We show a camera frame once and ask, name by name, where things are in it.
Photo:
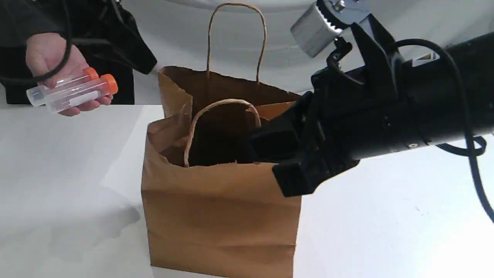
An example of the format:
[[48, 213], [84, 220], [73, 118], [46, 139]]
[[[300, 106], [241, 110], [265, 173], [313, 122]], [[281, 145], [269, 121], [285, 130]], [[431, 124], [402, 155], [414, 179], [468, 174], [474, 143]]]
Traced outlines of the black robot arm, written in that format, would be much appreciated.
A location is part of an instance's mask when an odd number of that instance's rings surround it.
[[336, 45], [327, 67], [311, 78], [313, 92], [239, 141], [241, 162], [274, 163], [285, 197], [314, 193], [362, 159], [464, 136], [464, 103], [446, 62], [398, 58], [390, 88], [371, 83], [372, 74], [390, 77], [377, 66], [337, 69], [352, 45], [344, 39]]

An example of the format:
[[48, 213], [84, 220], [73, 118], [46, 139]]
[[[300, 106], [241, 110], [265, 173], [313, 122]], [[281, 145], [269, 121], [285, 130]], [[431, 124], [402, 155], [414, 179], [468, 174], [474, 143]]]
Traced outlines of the person's bare hand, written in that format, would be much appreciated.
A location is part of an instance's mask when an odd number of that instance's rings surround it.
[[[66, 40], [57, 33], [35, 34], [27, 39], [26, 46], [26, 65], [32, 75], [36, 77], [54, 70], [62, 61]], [[43, 84], [49, 88], [54, 88], [58, 80], [79, 74], [88, 67], [88, 62], [80, 50], [71, 45], [71, 53], [65, 66], [56, 75], [43, 81]], [[60, 114], [69, 117], [76, 116], [81, 112], [97, 109], [101, 105], [110, 105], [112, 100], [113, 96], [108, 95], [72, 107], [60, 112]]]

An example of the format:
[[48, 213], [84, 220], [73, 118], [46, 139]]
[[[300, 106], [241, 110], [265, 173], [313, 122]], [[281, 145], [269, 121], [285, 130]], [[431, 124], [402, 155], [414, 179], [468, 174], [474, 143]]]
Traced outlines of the person's dark sleeve forearm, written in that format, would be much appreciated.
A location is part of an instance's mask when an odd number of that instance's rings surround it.
[[73, 43], [68, 0], [2, 0], [1, 47], [25, 45], [30, 37], [55, 33]]

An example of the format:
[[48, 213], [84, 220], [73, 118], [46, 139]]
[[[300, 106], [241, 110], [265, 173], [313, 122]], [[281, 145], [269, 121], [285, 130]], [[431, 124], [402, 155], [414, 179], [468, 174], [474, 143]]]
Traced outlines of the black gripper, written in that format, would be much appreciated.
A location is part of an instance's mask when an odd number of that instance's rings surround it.
[[402, 150], [402, 75], [357, 69], [348, 75], [324, 69], [311, 77], [305, 110], [273, 120], [246, 111], [247, 132], [237, 140], [236, 162], [279, 163], [273, 174], [285, 197], [316, 188], [365, 158]]

